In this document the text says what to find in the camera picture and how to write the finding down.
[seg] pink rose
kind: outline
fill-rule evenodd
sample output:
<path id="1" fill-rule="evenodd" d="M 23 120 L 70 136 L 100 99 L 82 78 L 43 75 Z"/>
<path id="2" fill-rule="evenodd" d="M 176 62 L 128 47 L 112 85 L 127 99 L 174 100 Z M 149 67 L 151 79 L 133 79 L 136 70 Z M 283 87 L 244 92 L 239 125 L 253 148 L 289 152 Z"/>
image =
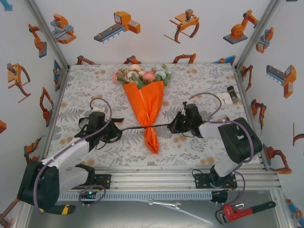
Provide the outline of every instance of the pink rose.
<path id="1" fill-rule="evenodd" d="M 117 81 L 117 75 L 116 75 L 117 73 L 123 75 L 123 73 L 122 73 L 120 70 L 116 70 L 116 71 L 113 73 L 113 75 L 112 75 L 113 81 L 114 81 L 115 83 L 118 83 L 118 81 Z"/>
<path id="2" fill-rule="evenodd" d="M 146 72 L 144 72 L 144 71 L 140 71 L 140 72 L 138 72 L 138 74 L 139 74 L 139 75 L 141 75 L 141 76 L 144 76 L 144 75 L 145 75 L 145 73 L 146 73 Z"/>
<path id="3" fill-rule="evenodd" d="M 143 80 L 155 81 L 155 74 L 153 71 L 149 71 L 142 76 Z"/>
<path id="4" fill-rule="evenodd" d="M 141 71 L 142 69 L 141 69 L 141 67 L 139 66 L 139 65 L 137 65 L 137 64 L 132 64 L 131 66 L 130 66 L 130 70 L 131 71 Z"/>

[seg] black mounting plate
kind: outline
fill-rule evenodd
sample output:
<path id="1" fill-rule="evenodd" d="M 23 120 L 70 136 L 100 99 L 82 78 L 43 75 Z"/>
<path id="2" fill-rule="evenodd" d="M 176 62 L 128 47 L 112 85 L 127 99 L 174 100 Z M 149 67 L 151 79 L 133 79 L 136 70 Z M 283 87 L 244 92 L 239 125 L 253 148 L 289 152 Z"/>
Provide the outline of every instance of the black mounting plate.
<path id="1" fill-rule="evenodd" d="M 221 186 L 214 186 L 211 184 L 209 173 L 197 173 L 194 175 L 195 187 L 197 189 L 231 189 L 234 190 L 238 187 L 235 174 L 227 177 L 226 181 Z"/>
<path id="2" fill-rule="evenodd" d="M 111 175 L 110 174 L 95 174 L 95 185 L 102 185 L 105 189 L 110 189 Z"/>

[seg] wrench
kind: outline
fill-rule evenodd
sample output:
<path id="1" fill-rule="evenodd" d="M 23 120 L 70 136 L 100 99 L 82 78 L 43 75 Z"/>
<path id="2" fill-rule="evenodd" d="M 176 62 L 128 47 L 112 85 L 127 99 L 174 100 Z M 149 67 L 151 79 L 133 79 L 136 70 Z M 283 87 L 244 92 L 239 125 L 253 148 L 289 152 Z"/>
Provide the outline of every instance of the wrench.
<path id="1" fill-rule="evenodd" d="M 176 202 L 176 203 L 167 203 L 167 202 L 160 202 L 160 201 L 155 201 L 153 199 L 151 199 L 151 202 L 149 202 L 150 205 L 152 204 L 160 204 L 160 205 L 166 205 L 166 206 L 172 206 L 175 207 L 176 209 L 180 209 L 179 205 L 181 205 L 181 203 Z"/>

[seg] floral tablecloth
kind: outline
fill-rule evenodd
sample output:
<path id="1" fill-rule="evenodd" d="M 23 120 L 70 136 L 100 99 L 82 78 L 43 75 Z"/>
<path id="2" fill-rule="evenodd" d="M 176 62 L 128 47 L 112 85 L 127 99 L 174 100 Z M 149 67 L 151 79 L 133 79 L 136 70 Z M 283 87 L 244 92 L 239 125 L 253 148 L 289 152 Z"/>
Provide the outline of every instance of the floral tablecloth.
<path id="1" fill-rule="evenodd" d="M 152 67 L 161 69 L 159 64 L 142 64 L 143 70 Z M 168 64 L 172 72 L 171 80 L 165 87 L 161 111 L 155 124 L 170 123 L 182 109 L 182 102 L 191 95 L 200 92 L 226 92 L 228 86 L 234 86 L 238 97 L 238 87 L 230 64 Z M 124 118 L 117 126 L 120 129 L 138 126 L 133 110 L 121 84 L 115 84 L 112 73 L 126 65 L 76 65 L 69 73 L 67 87 L 55 126 L 49 156 L 66 146 L 80 131 L 78 120 L 89 116 L 89 102 L 92 98 L 106 99 L 112 109 L 113 118 Z M 203 119 L 216 109 L 214 97 L 199 95 L 191 100 L 200 111 Z M 96 100 L 93 105 L 106 107 Z M 246 118 L 240 100 L 229 108 L 221 109 L 213 119 L 229 117 Z M 143 142 L 143 129 L 124 131 L 118 142 L 107 144 L 101 150 L 93 149 L 78 159 L 77 163 L 90 166 L 171 166 L 214 164 L 226 153 L 221 139 L 188 138 L 181 134 L 172 134 L 166 127 L 155 128 L 160 144 L 159 154 L 152 154 Z M 255 157 L 252 163 L 259 163 Z"/>

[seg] small bottle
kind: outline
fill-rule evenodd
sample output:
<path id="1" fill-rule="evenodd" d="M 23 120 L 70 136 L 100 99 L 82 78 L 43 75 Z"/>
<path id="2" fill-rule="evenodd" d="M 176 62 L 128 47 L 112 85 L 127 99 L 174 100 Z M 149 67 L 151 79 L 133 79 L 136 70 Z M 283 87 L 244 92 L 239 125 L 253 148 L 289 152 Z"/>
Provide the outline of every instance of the small bottle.
<path id="1" fill-rule="evenodd" d="M 229 86 L 227 88 L 227 91 L 228 91 L 228 93 L 229 93 L 229 95 L 230 95 L 230 97 L 232 99 L 232 102 L 234 104 L 236 104 L 238 102 L 238 96 L 237 96 L 236 91 L 234 90 L 234 87 L 233 86 Z"/>

